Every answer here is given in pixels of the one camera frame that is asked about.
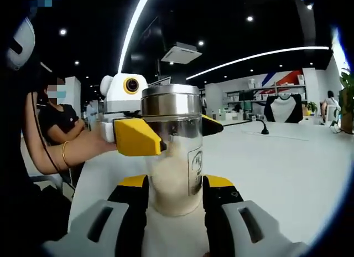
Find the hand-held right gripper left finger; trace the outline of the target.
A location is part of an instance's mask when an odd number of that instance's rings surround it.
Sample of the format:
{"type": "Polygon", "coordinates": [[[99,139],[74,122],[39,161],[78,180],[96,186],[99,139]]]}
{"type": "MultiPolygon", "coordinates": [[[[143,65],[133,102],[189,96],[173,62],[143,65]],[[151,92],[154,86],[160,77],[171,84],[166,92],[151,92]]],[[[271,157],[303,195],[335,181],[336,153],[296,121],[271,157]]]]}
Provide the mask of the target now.
{"type": "Polygon", "coordinates": [[[109,196],[99,200],[71,222],[58,241],[43,244],[46,256],[141,256],[149,179],[125,178],[109,196]]]}

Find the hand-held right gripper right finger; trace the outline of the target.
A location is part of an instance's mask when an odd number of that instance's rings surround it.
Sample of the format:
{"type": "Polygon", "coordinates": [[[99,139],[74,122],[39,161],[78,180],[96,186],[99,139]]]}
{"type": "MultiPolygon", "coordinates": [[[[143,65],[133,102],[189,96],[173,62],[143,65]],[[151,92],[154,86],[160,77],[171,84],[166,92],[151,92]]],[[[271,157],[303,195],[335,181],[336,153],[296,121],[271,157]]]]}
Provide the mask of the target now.
{"type": "Polygon", "coordinates": [[[210,256],[304,256],[308,249],[283,235],[273,216],[244,201],[225,178],[203,177],[203,208],[210,256]]]}

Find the person's left hand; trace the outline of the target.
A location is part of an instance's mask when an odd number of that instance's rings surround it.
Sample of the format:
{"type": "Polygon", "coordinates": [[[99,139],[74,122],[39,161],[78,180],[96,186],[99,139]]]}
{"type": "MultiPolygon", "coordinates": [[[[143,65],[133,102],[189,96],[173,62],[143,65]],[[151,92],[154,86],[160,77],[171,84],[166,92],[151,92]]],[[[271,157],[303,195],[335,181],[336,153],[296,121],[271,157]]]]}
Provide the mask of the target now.
{"type": "Polygon", "coordinates": [[[109,151],[115,151],[116,144],[103,139],[100,132],[83,132],[63,147],[65,163],[73,167],[109,151]]]}

